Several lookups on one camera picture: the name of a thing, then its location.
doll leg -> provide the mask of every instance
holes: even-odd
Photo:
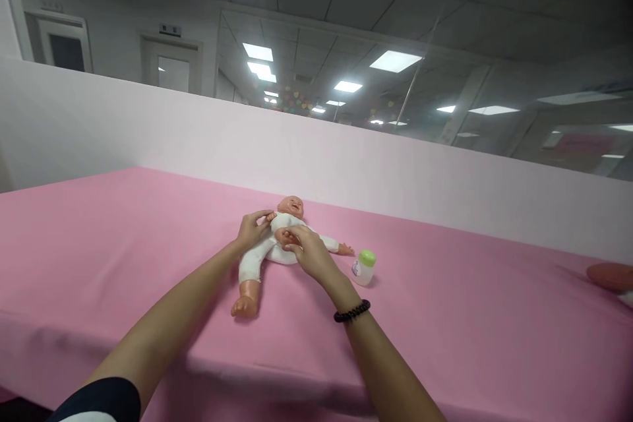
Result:
[[[239,298],[233,304],[231,316],[253,318],[257,315],[260,269],[264,257],[275,243],[274,237],[267,237],[242,256],[239,262]]]

pink tablecloth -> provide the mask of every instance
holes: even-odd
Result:
[[[55,407],[235,235],[244,213],[278,201],[142,168],[0,195],[0,386]],[[633,420],[633,313],[583,278],[594,260],[323,204],[306,209],[321,233],[377,254],[375,280],[360,292],[449,420]],[[336,260],[345,269],[353,262]],[[298,266],[269,264],[263,286],[260,317],[235,322],[231,274],[146,420],[367,413],[324,292]]]

black sleeve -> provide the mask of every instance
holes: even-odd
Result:
[[[138,390],[130,381],[119,377],[96,380],[66,399],[46,422],[62,422],[85,412],[108,414],[116,422],[139,422]]]

doll foot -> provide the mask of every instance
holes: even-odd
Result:
[[[232,317],[253,318],[257,316],[257,304],[250,297],[240,297],[231,309]]]

baby doll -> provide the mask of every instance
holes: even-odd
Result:
[[[293,252],[285,251],[284,245],[291,238],[284,236],[288,226],[306,225],[303,219],[303,201],[296,196],[287,196],[277,206],[277,212],[270,213],[266,220],[270,222],[270,233],[246,252],[239,263],[239,298],[233,305],[231,315],[252,318],[257,315],[260,281],[260,267],[264,258],[279,264],[296,264]],[[354,250],[345,243],[320,236],[325,247],[339,255],[354,255]]]

